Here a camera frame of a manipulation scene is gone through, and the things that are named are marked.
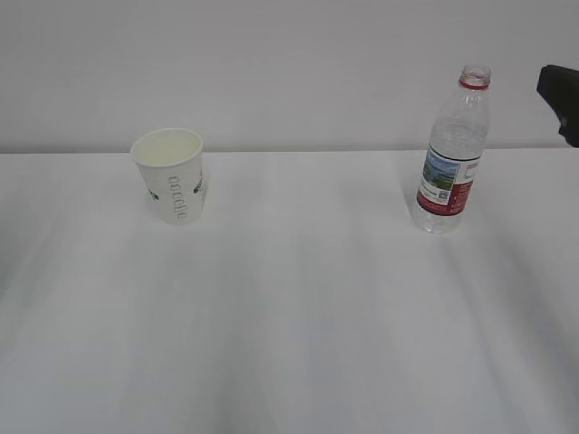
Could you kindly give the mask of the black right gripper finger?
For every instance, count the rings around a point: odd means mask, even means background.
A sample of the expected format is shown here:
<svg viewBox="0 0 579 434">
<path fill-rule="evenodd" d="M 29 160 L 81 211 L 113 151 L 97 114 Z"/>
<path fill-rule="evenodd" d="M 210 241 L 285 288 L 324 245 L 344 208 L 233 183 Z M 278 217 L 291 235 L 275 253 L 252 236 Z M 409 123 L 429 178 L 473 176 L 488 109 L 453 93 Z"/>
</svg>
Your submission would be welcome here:
<svg viewBox="0 0 579 434">
<path fill-rule="evenodd" d="M 560 123 L 558 134 L 571 147 L 578 147 L 578 81 L 578 71 L 550 64 L 541 69 L 536 85 Z"/>
</svg>

